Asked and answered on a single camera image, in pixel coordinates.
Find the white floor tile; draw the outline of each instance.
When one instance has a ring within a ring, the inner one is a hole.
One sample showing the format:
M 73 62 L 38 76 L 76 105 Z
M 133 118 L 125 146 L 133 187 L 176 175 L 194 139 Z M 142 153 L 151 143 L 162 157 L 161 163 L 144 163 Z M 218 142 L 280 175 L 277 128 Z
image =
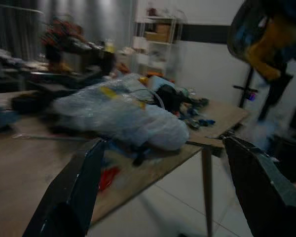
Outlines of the white floor tile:
M 89 237 L 191 237 L 206 236 L 206 219 L 201 213 L 152 186 L 103 222 L 89 230 Z
M 239 237 L 238 235 L 235 235 L 234 233 L 230 232 L 229 230 L 225 229 L 222 226 L 219 226 L 218 230 L 214 234 L 214 237 Z
M 219 158 L 213 157 L 214 220 L 219 222 L 235 197 L 231 177 Z M 195 155 L 157 184 L 166 192 L 205 214 L 200 156 Z
M 252 237 L 247 220 L 238 199 L 231 205 L 221 221 L 221 225 L 241 237 Z

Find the desk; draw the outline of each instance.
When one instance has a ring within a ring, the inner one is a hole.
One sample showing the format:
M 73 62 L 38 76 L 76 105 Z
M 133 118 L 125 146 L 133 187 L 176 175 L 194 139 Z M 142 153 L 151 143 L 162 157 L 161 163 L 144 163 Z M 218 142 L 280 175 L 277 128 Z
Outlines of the desk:
M 0 94 L 1 104 L 7 104 L 17 94 Z M 216 121 L 216 125 L 196 133 L 197 139 L 202 138 L 202 133 L 217 137 L 248 115 L 242 109 L 218 102 L 210 102 L 204 111 Z M 48 134 L 45 126 L 35 117 L 22 117 L 15 126 L 25 133 Z M 0 236 L 22 235 L 48 185 L 80 146 L 82 142 L 22 140 L 13 139 L 11 134 L 0 134 Z M 107 151 L 106 156 L 120 165 L 119 176 L 124 184 L 113 183 L 109 189 L 98 194 L 92 224 L 117 210 L 201 150 L 199 146 L 184 145 L 179 152 L 155 151 L 151 155 L 163 158 L 160 162 L 144 162 L 137 168 L 132 166 L 131 159 Z

